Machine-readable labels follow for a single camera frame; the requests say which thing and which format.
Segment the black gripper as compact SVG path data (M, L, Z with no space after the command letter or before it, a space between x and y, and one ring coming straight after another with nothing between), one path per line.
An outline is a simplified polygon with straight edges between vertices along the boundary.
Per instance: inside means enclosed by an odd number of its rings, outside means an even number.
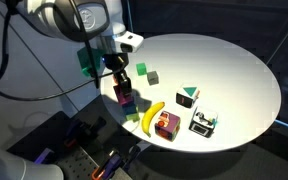
M124 96L129 96L132 93L131 80L126 78L119 83L119 80L115 75L121 73L129 64L128 55L126 53L105 54L103 58L105 67L114 73L113 81L115 85L120 85L122 94Z

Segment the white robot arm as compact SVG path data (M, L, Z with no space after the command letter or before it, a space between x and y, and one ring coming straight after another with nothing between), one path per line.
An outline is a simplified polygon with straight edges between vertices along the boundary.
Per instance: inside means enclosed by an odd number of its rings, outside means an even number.
M0 80L8 66L8 26L13 15L21 15L37 32L52 38L83 42L88 62L96 58L90 41L97 41L100 58L117 80L124 96L132 92L125 72L127 55L136 52L143 37L125 29L121 0L4 0L7 13L2 36ZM63 170L54 164L37 164L0 149L0 180L64 180Z

